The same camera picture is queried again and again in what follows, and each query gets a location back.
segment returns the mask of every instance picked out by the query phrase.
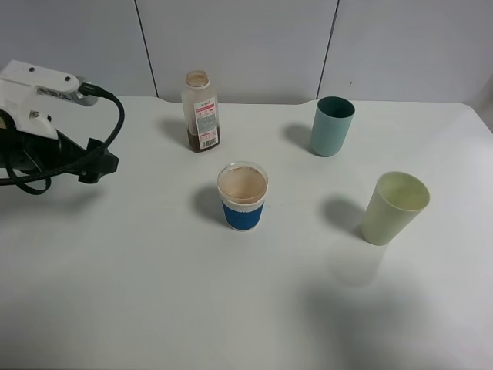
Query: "bottle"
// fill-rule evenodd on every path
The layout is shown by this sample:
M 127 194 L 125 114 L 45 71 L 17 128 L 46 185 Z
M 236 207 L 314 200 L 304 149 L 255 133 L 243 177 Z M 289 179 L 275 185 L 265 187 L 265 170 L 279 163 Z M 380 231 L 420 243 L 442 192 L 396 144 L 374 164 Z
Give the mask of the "bottle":
M 188 73 L 186 87 L 182 104 L 190 146 L 194 152 L 212 149 L 221 141 L 217 94 L 204 71 Z

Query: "plastic cup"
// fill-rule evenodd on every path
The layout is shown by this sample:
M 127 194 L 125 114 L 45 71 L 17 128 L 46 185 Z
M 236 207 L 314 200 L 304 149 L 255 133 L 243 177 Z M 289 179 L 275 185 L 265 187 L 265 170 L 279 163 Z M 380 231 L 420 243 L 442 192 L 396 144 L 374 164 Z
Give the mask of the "plastic cup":
M 227 223 L 238 231 L 253 229 L 260 220 L 267 195 L 266 172 L 252 162 L 235 162 L 217 177 Z
M 430 202 L 426 186 L 409 173 L 387 172 L 377 181 L 360 229 L 364 239 L 385 245 Z

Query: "white table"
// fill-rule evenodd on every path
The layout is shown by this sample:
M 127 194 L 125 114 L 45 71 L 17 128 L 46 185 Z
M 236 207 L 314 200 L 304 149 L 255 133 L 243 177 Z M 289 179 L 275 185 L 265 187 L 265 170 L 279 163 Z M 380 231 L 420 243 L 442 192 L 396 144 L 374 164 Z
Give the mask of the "white table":
M 220 106 L 192 153 L 178 103 L 122 99 L 116 173 L 0 189 L 0 365 L 29 368 L 490 369 L 493 136 L 461 104 L 356 102 L 343 149 L 307 151 L 316 102 Z M 36 101 L 85 146 L 116 110 Z M 257 228 L 228 228 L 216 175 L 259 163 Z M 377 178 L 428 208 L 387 247 L 354 228 Z

